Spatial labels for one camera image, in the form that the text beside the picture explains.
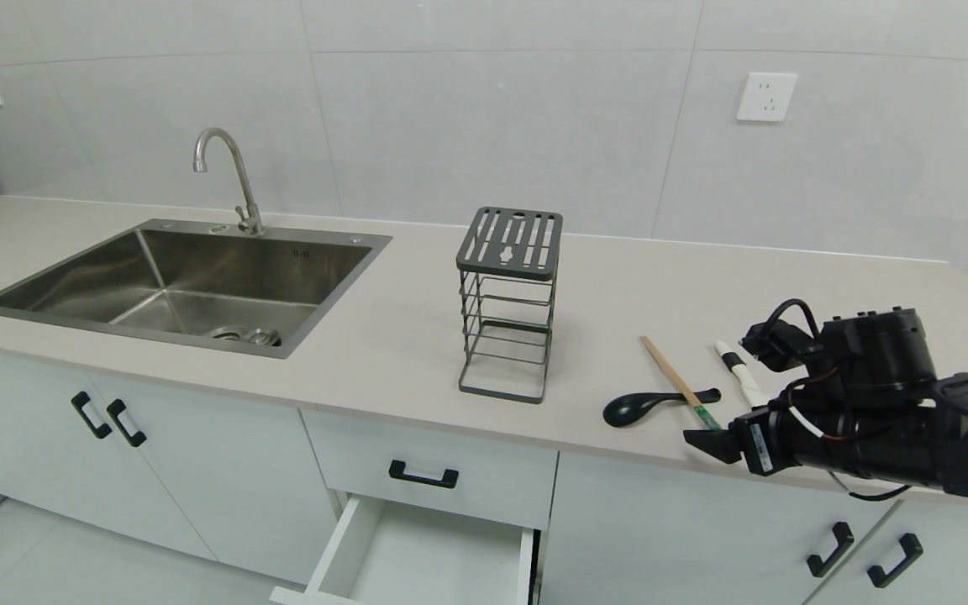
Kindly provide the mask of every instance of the drawer handle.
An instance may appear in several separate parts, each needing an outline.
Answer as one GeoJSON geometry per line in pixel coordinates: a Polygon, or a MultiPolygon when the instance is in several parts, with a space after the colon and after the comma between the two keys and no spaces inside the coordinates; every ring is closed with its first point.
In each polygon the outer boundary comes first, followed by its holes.
{"type": "Polygon", "coordinates": [[[402,460],[391,460],[391,470],[388,471],[392,479],[398,479],[399,481],[411,481],[414,483],[423,483],[425,486],[435,486],[435,487],[445,487],[447,490],[453,490],[454,486],[458,485],[458,471],[453,470],[453,468],[447,468],[443,471],[442,479],[429,479],[427,477],[418,477],[416,475],[406,474],[406,463],[402,460]]]}
{"type": "Polygon", "coordinates": [[[88,405],[88,402],[91,400],[92,398],[88,396],[88,393],[81,391],[80,393],[73,395],[73,398],[70,399],[70,403],[73,403],[73,409],[77,410],[77,416],[80,416],[81,420],[88,425],[88,430],[92,431],[92,435],[95,435],[97,439],[103,439],[103,437],[107,437],[111,434],[111,428],[105,422],[99,426],[92,424],[92,419],[88,417],[88,414],[84,413],[83,408],[88,405]]]}
{"type": "Polygon", "coordinates": [[[819,558],[819,555],[810,555],[809,559],[806,559],[806,564],[808,564],[809,571],[814,578],[826,576],[831,571],[831,567],[834,567],[834,564],[842,559],[842,555],[845,555],[846,551],[854,546],[854,533],[850,532],[850,526],[845,521],[838,521],[831,528],[831,533],[834,534],[836,547],[831,551],[831,555],[827,556],[827,560],[819,558]]]}
{"type": "Polygon", "coordinates": [[[899,546],[902,546],[902,553],[904,554],[902,558],[902,563],[895,566],[894,570],[891,570],[890,574],[884,573],[884,568],[880,566],[869,567],[869,579],[872,581],[872,586],[876,588],[887,588],[891,585],[891,582],[895,581],[902,575],[909,566],[913,566],[913,562],[919,558],[919,556],[925,554],[925,548],[921,546],[918,541],[918,536],[914,534],[906,534],[898,539],[899,546]]]}
{"type": "Polygon", "coordinates": [[[141,444],[147,441],[147,435],[145,435],[143,430],[138,430],[137,433],[130,435],[129,430],[126,430],[122,425],[122,421],[118,420],[118,417],[122,416],[124,411],[126,411],[126,402],[123,402],[122,399],[115,399],[115,401],[111,402],[111,405],[107,406],[107,413],[111,414],[111,422],[115,426],[118,426],[118,430],[126,438],[126,443],[132,445],[132,447],[139,448],[141,444]]]}

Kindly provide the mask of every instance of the label sticker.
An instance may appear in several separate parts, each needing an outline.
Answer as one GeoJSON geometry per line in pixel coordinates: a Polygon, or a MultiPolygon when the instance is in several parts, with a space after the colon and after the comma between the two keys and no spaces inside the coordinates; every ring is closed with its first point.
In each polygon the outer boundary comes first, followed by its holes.
{"type": "Polygon", "coordinates": [[[753,446],[760,457],[760,468],[763,468],[764,472],[771,471],[772,468],[775,468],[775,465],[771,463],[771,456],[768,455],[768,444],[765,444],[764,434],[760,432],[759,424],[750,426],[750,435],[753,435],[753,446]]]}

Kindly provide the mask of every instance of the metal rack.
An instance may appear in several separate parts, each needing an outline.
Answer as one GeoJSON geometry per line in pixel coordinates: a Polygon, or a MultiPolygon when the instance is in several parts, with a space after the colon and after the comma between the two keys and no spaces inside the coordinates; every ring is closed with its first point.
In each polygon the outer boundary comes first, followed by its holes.
{"type": "Polygon", "coordinates": [[[561,233],[555,212],[476,211],[457,256],[466,356],[461,391],[543,401],[561,233]]]}

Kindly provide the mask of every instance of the faucet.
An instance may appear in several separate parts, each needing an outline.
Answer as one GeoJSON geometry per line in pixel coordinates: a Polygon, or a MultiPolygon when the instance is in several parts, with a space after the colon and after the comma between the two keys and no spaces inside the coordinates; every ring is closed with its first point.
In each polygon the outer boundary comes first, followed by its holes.
{"type": "Polygon", "coordinates": [[[245,210],[242,210],[240,206],[234,207],[234,210],[238,211],[238,217],[241,218],[238,229],[245,231],[250,236],[261,237],[266,232],[264,221],[261,221],[260,208],[256,206],[256,202],[253,200],[253,187],[250,187],[249,176],[245,174],[245,162],[241,160],[241,150],[238,149],[238,143],[234,142],[234,137],[231,137],[230,133],[222,128],[204,128],[200,137],[197,138],[197,148],[192,154],[192,171],[208,172],[208,163],[204,160],[204,154],[208,152],[208,141],[212,137],[223,139],[226,146],[230,148],[231,156],[234,157],[234,168],[238,169],[241,192],[245,195],[245,210]]]}

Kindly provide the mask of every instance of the white countertop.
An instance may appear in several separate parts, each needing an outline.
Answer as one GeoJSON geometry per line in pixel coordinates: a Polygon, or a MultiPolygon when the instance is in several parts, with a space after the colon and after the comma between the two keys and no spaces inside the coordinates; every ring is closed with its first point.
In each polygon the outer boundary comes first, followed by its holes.
{"type": "MultiPolygon", "coordinates": [[[[1,197],[0,290],[149,218],[230,222],[234,214],[1,197]]],[[[915,307],[939,375],[968,371],[968,276],[948,264],[565,234],[546,399],[529,405],[465,394],[457,387],[464,356],[454,264],[465,227],[277,214],[265,222],[393,237],[287,360],[11,318],[0,318],[0,350],[300,408],[742,477],[744,463],[725,466],[684,443],[682,430],[699,428],[687,408],[653,410],[626,429],[604,424],[603,406],[617,395],[676,390],[642,349],[641,334],[695,390],[721,388],[723,401],[709,406],[721,424],[749,409],[712,342],[736,345],[790,297],[808,300],[821,321],[915,307]]],[[[786,317],[800,325],[800,313],[791,313],[786,317]]],[[[800,375],[772,374],[756,363],[750,371],[769,394],[800,375]]],[[[822,471],[807,468],[771,479],[834,489],[822,471]]]]}

